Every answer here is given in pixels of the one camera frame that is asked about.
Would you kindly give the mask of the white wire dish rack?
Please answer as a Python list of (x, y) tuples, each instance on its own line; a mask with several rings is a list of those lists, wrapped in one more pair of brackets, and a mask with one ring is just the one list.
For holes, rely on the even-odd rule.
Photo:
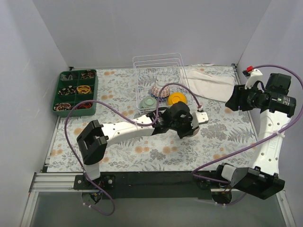
[(141, 101), (147, 97), (157, 98), (152, 94), (152, 88), (160, 84), (160, 88), (169, 84), (165, 89), (169, 93), (160, 99), (159, 107), (169, 107), (170, 94), (180, 92), (185, 95), (187, 104), (194, 102), (192, 95), (180, 84), (189, 87), (183, 59), (180, 53), (155, 54), (133, 57), (133, 68), (136, 85), (136, 106), (138, 112), (143, 115), (155, 110), (155, 105), (144, 108)]

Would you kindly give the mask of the light green flower bowl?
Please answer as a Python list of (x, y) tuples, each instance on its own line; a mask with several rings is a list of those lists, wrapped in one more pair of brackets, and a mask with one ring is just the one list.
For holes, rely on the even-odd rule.
[(139, 103), (140, 109), (152, 109), (155, 108), (157, 105), (157, 100), (152, 96), (146, 96), (144, 99), (141, 100)]

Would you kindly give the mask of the white bowl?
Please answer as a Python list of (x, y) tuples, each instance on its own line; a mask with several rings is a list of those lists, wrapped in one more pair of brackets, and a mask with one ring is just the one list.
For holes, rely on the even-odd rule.
[(194, 129), (190, 134), (187, 135), (187, 137), (193, 137), (193, 136), (197, 135), (199, 130), (200, 130), (199, 127)]

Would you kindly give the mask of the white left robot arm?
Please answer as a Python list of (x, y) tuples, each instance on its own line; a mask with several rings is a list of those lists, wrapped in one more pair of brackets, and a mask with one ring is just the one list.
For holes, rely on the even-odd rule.
[(84, 183), (90, 189), (100, 186), (99, 162), (105, 155), (106, 148), (137, 137), (152, 136), (166, 133), (168, 130), (177, 132), (179, 138), (195, 136), (201, 124), (208, 122), (205, 112), (191, 112), (187, 104), (178, 102), (171, 107), (162, 107), (158, 112), (147, 113), (130, 122), (100, 124), (97, 120), (91, 121), (77, 137), (77, 143), (82, 155)]

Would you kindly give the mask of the yellow bowl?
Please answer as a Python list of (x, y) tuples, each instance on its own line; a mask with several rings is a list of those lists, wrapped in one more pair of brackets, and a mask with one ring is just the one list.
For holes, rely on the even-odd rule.
[(183, 93), (175, 92), (175, 93), (172, 93), (171, 95), (169, 95), (168, 100), (167, 100), (168, 105), (173, 105), (178, 102), (183, 102), (183, 103), (187, 104), (187, 98)]

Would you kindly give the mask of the orange patterned bowl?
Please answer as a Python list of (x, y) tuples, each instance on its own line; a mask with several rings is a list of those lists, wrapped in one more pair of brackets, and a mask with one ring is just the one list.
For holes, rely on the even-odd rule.
[(159, 102), (167, 101), (170, 95), (170, 87), (165, 87), (162, 92), (161, 89), (166, 85), (163, 81), (157, 81), (150, 89), (150, 94), (153, 98), (159, 100)]

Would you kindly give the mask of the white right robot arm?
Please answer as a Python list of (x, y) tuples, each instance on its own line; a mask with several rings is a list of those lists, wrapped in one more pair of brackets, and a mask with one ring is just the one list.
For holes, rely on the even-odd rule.
[(215, 184), (267, 199), (284, 188), (279, 178), (279, 154), (284, 138), (280, 132), (294, 115), (296, 99), (288, 96), (291, 77), (272, 73), (267, 84), (258, 88), (261, 73), (257, 70), (245, 85), (235, 85), (231, 98), (225, 104), (233, 111), (260, 109), (260, 130), (257, 148), (248, 167), (235, 167), (222, 163), (214, 176)]

